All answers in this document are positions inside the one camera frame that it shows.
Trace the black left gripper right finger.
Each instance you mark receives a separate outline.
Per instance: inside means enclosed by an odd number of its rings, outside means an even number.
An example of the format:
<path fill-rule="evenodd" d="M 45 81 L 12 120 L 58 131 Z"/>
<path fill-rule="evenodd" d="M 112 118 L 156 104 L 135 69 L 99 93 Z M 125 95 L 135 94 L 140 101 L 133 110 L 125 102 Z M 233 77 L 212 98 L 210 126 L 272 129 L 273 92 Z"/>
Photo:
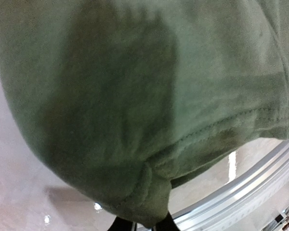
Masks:
<path fill-rule="evenodd" d="M 167 216 L 155 225 L 155 231 L 180 231 L 175 224 L 170 212 Z"/>

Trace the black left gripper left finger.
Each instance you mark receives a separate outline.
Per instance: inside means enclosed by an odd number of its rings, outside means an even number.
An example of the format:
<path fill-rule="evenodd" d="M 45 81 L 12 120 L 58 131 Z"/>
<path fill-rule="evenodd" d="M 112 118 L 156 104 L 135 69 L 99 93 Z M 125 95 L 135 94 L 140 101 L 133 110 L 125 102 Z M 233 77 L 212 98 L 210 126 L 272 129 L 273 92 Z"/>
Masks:
<path fill-rule="evenodd" d="M 135 231 L 135 223 L 116 217 L 107 231 Z"/>

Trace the green garment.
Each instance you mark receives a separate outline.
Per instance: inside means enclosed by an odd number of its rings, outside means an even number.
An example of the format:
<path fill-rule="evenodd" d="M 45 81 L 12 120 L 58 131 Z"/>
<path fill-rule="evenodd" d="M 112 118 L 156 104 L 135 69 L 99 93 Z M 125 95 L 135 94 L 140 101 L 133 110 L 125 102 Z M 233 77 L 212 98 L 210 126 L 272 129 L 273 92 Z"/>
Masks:
<path fill-rule="evenodd" d="M 155 228 L 172 189 L 289 139 L 289 0 L 0 0 L 0 81 L 43 164 Z"/>

